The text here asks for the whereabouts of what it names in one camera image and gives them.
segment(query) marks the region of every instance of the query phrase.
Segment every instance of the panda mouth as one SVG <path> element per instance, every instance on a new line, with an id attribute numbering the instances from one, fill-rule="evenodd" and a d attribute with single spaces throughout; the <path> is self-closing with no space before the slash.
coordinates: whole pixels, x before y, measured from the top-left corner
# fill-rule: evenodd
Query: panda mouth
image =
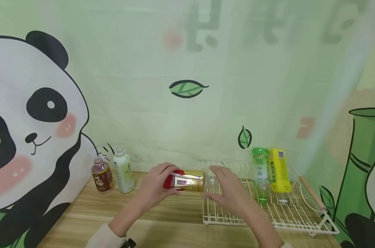
<path id="1" fill-rule="evenodd" d="M 33 153 L 31 153 L 31 155 L 34 155 L 34 154 L 36 154 L 36 149 L 38 148 L 38 146 L 42 146 L 43 144 L 45 144 L 47 141 L 49 141 L 50 140 L 50 138 L 51 138 L 52 136 L 49 136 L 49 138 L 48 139 L 46 139 L 43 143 L 41 143 L 41 144 L 36 144 L 34 141 L 33 141 L 33 144 L 34 144 L 34 152 Z"/>

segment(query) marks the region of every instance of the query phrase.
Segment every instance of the white wire rack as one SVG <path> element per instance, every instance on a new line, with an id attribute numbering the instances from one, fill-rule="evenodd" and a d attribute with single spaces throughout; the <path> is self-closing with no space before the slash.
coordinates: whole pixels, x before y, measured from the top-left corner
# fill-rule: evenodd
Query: white wire rack
<path id="1" fill-rule="evenodd" d="M 205 159 L 203 168 L 210 177 L 215 175 L 209 170 L 210 165 L 224 166 L 232 170 L 240 178 L 250 196 L 258 202 L 258 191 L 253 185 L 253 164 L 243 161 L 227 161 Z M 291 178 L 297 173 L 289 167 Z M 307 232 L 312 237 L 318 233 L 339 234 L 339 230 L 324 210 L 313 208 L 302 190 L 302 183 L 296 180 L 291 183 L 292 191 L 289 194 L 276 194 L 269 190 L 266 203 L 258 204 L 267 212 L 275 228 Z M 215 194 L 221 194 L 220 185 L 214 185 L 210 189 Z M 234 216 L 223 209 L 218 203 L 205 199 L 202 206 L 204 224 L 238 225 L 247 224 L 238 216 Z"/>

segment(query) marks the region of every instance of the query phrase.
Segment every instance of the white bottle cap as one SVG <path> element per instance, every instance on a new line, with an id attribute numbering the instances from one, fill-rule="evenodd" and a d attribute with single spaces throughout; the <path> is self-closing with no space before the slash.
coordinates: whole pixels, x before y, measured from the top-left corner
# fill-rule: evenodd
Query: white bottle cap
<path id="1" fill-rule="evenodd" d="M 124 149 L 122 149 L 122 148 L 116 149 L 116 151 L 115 151 L 115 156 L 116 157 L 122 157 L 124 155 L 125 155 Z"/>
<path id="2" fill-rule="evenodd" d="M 94 164 L 101 164 L 102 163 L 102 158 L 101 156 L 96 156 L 94 157 Z"/>

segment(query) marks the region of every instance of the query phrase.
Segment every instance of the wooden table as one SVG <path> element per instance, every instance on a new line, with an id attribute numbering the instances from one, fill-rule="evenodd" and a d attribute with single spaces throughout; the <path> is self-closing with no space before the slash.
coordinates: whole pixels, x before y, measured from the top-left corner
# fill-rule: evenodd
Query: wooden table
<path id="1" fill-rule="evenodd" d="M 129 194 L 120 193 L 117 186 L 109 194 L 99 194 L 90 180 L 39 248 L 85 247 L 98 228 L 109 222 L 133 197 L 145 175 L 144 172 L 133 173 L 136 186 Z M 318 234 L 312 238 L 307 233 L 284 230 L 279 234 L 293 247 L 340 247 L 332 235 Z M 248 227 L 204 225 L 200 194 L 191 192 L 165 199 L 133 224 L 128 237 L 143 248 L 258 247 Z"/>

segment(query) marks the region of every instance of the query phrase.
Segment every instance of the white milk bottle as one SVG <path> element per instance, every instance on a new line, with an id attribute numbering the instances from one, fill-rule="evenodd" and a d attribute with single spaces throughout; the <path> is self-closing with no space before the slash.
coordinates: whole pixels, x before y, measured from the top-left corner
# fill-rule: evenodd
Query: white milk bottle
<path id="1" fill-rule="evenodd" d="M 135 183 L 131 173 L 131 161 L 124 149 L 116 149 L 113 158 L 115 171 L 117 172 L 118 187 L 121 193 L 129 193 L 134 189 Z"/>

